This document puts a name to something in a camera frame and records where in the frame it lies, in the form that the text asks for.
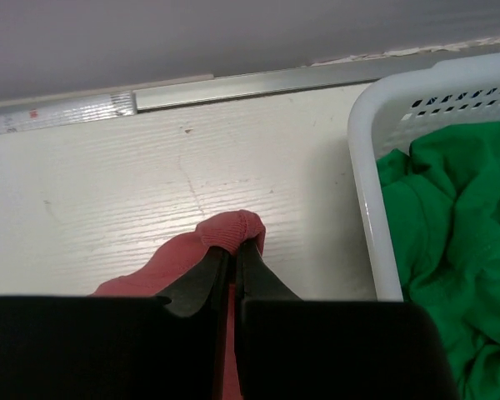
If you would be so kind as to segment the red t-shirt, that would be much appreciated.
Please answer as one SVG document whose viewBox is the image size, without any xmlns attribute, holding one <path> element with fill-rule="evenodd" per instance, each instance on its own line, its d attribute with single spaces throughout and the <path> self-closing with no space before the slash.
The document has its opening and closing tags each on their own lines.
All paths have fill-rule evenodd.
<svg viewBox="0 0 500 400">
<path fill-rule="evenodd" d="M 146 328 L 143 366 L 156 373 L 165 398 L 240 399 L 236 356 L 234 259 L 251 241 L 263 251 L 266 228 L 247 210 L 223 212 L 193 231 L 171 238 L 140 269 L 115 277 L 93 292 L 101 298 L 146 298 L 167 311 Z"/>
</svg>

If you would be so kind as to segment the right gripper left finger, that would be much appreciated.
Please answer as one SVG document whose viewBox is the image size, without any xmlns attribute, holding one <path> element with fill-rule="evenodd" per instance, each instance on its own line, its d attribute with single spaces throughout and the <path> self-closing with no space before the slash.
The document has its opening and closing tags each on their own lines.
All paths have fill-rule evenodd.
<svg viewBox="0 0 500 400">
<path fill-rule="evenodd" d="M 175 317 L 191 318 L 201 310 L 218 309 L 227 286 L 230 254 L 210 247 L 203 258 L 156 294 Z"/>
</svg>

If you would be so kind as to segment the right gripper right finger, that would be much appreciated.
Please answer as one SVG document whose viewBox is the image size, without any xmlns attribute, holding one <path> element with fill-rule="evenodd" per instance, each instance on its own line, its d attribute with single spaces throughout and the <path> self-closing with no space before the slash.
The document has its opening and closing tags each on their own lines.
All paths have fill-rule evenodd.
<svg viewBox="0 0 500 400">
<path fill-rule="evenodd" d="M 236 256 L 236 299 L 298 301 L 297 296 L 266 265 L 256 241 L 246 241 Z"/>
</svg>

